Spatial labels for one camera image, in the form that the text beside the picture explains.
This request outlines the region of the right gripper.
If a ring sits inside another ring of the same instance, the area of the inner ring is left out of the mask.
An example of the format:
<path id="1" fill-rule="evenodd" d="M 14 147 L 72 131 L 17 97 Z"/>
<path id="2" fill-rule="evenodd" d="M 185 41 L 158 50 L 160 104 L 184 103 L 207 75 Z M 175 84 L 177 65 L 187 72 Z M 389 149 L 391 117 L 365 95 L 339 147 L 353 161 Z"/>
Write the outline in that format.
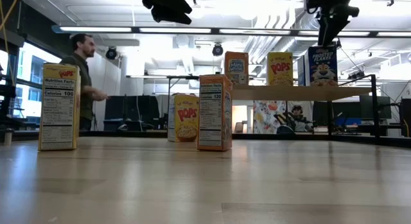
<path id="1" fill-rule="evenodd" d="M 357 17 L 360 9 L 350 6 L 351 0 L 306 0 L 306 12 L 316 14 L 320 24 L 319 46 L 328 46 L 332 40 L 349 24 L 347 18 Z"/>

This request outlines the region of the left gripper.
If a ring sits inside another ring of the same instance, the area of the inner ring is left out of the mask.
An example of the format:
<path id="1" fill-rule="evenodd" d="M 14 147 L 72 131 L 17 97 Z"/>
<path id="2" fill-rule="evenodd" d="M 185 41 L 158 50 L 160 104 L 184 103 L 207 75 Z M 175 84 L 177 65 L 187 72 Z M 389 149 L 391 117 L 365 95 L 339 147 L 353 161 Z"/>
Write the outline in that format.
<path id="1" fill-rule="evenodd" d="M 151 9 L 151 15 L 155 22 L 176 22 L 179 24 L 190 25 L 192 20 L 188 17 L 188 14 L 192 12 L 192 8 L 178 6 L 176 8 L 168 8 L 162 5 L 153 5 Z"/>

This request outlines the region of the yellow Corn Pops cereal box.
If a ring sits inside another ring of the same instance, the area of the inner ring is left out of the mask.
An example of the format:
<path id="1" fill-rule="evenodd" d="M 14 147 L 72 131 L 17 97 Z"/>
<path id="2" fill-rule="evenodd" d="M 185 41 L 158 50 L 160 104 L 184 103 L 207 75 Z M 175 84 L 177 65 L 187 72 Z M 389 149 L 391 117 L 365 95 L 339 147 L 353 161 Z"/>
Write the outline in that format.
<path id="1" fill-rule="evenodd" d="M 80 69 L 75 65 L 43 65 L 39 151 L 74 150 L 80 121 Z"/>
<path id="2" fill-rule="evenodd" d="M 267 85 L 293 85 L 293 55 L 289 52 L 269 52 L 267 55 Z"/>
<path id="3" fill-rule="evenodd" d="M 168 140 L 194 142 L 198 135 L 199 97 L 176 93 L 170 96 L 168 109 Z"/>

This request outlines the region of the orange Mini Wheats cereal box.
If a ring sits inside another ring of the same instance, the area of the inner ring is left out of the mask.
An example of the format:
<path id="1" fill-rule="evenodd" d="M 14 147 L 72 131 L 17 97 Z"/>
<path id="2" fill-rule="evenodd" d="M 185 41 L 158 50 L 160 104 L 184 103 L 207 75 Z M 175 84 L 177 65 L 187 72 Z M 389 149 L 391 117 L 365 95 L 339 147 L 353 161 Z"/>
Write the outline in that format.
<path id="1" fill-rule="evenodd" d="M 224 75 L 233 85 L 248 85 L 249 54 L 227 51 L 224 56 Z"/>
<path id="2" fill-rule="evenodd" d="M 232 82 L 224 74 L 202 75 L 197 149 L 232 148 Z"/>

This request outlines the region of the long ceiling light bar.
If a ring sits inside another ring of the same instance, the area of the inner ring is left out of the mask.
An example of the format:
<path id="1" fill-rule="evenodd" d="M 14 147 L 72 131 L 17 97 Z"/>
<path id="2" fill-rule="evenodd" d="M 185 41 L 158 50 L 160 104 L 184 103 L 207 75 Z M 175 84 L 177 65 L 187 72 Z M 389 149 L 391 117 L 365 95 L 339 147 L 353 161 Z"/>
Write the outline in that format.
<path id="1" fill-rule="evenodd" d="M 279 36 L 316 37 L 317 30 L 297 29 L 257 29 L 257 28 L 190 28 L 190 27 L 109 27 L 109 26 L 57 26 L 55 33 L 131 33 L 131 34 L 198 34 L 198 35 L 237 35 L 237 36 Z M 337 34 L 343 38 L 406 39 L 411 38 L 411 30 L 343 30 Z"/>

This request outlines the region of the black background table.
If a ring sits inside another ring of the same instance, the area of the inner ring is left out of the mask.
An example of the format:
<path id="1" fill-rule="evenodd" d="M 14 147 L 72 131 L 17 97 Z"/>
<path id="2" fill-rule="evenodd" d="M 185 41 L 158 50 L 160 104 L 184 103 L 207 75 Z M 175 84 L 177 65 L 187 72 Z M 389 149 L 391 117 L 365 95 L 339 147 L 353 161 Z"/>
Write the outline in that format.
<path id="1" fill-rule="evenodd" d="M 161 75 L 143 75 L 143 76 L 133 76 L 133 75 L 126 75 L 127 78 L 137 78 L 137 79 L 154 79 L 154 80 L 161 80 L 161 79 L 167 79 L 168 84 L 166 91 L 164 92 L 157 92 L 156 91 L 156 84 L 153 83 L 153 90 L 151 93 L 148 93 L 148 91 L 144 92 L 144 95 L 151 95 L 151 96 L 157 96 L 157 95 L 167 95 L 167 109 L 166 113 L 168 113 L 169 110 L 169 105 L 170 105 L 170 96 L 173 94 L 171 89 L 181 80 L 186 80 L 188 83 L 192 81 L 196 81 L 197 83 L 199 82 L 199 76 L 193 76 L 192 74 L 189 75 L 180 75 L 180 76 L 161 76 Z M 158 121 L 157 125 L 160 130 L 165 130 L 166 132 L 168 131 L 168 118 L 164 118 L 164 115 L 162 115 L 162 110 L 159 109 L 160 115 L 162 116 L 161 118 L 153 118 L 153 120 Z"/>

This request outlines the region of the seated person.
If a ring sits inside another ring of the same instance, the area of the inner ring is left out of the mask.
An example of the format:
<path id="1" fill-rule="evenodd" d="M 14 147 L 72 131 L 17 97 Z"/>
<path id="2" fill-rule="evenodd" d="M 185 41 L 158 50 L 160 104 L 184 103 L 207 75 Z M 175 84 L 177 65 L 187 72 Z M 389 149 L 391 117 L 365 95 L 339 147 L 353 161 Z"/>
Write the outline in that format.
<path id="1" fill-rule="evenodd" d="M 276 114 L 274 116 L 280 123 L 277 134 L 294 134 L 295 132 L 314 132 L 312 122 L 308 121 L 303 114 L 300 105 L 292 107 L 290 112 Z"/>

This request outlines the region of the colourful patterned panel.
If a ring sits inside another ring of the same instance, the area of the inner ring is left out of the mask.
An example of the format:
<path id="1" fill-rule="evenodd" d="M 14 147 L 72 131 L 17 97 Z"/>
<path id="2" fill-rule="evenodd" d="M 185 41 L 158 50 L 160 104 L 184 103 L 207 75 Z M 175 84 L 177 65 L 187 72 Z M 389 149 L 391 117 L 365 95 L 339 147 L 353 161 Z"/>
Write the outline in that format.
<path id="1" fill-rule="evenodd" d="M 276 134 L 281 126 L 275 115 L 286 111 L 286 101 L 253 101 L 253 133 Z"/>

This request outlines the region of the wooden shelf black metal frame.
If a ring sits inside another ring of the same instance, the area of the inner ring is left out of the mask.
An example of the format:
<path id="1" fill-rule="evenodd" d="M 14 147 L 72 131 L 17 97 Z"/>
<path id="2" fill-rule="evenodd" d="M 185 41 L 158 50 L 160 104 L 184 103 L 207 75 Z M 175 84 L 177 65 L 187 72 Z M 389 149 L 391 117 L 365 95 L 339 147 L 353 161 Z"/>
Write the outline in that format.
<path id="1" fill-rule="evenodd" d="M 280 101 L 325 101 L 327 103 L 327 119 L 328 132 L 326 135 L 332 136 L 332 102 L 349 98 L 352 96 L 360 96 L 363 94 L 372 94 L 374 107 L 377 102 L 376 94 L 376 76 L 369 74 L 361 77 L 370 81 L 370 87 L 350 87 L 345 82 L 336 87 L 310 87 L 310 86 L 250 86 L 250 85 L 235 85 L 232 91 L 234 100 L 280 100 Z M 380 119 L 378 112 L 374 109 L 374 135 L 379 139 L 380 136 Z"/>

